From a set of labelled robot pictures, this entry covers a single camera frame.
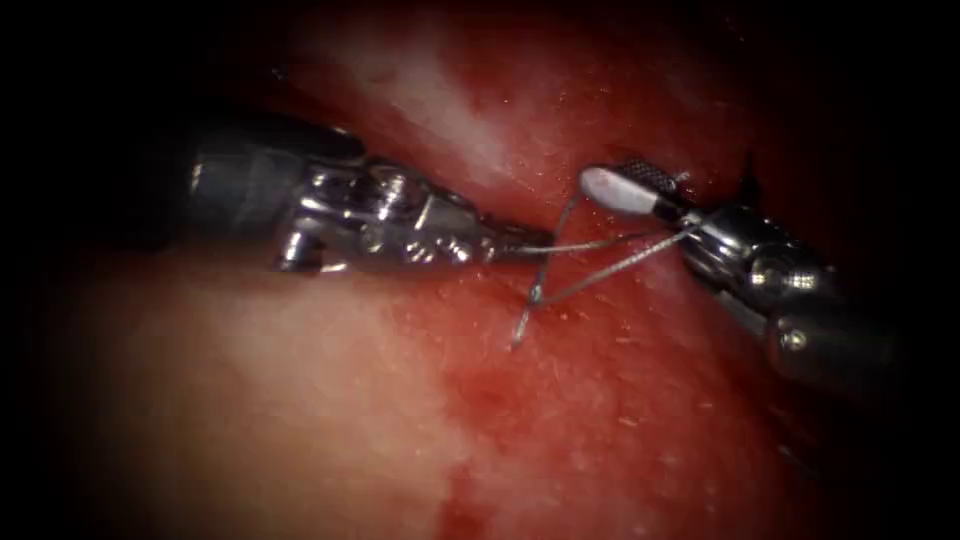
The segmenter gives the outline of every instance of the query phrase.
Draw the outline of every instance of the white jaw tip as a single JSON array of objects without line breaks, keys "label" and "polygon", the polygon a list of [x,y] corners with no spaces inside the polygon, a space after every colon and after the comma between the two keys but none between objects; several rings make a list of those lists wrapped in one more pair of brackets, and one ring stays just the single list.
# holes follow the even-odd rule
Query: white jaw tip
[{"label": "white jaw tip", "polygon": [[601,166],[580,171],[580,191],[594,203],[618,214],[647,216],[659,195],[620,172]]}]

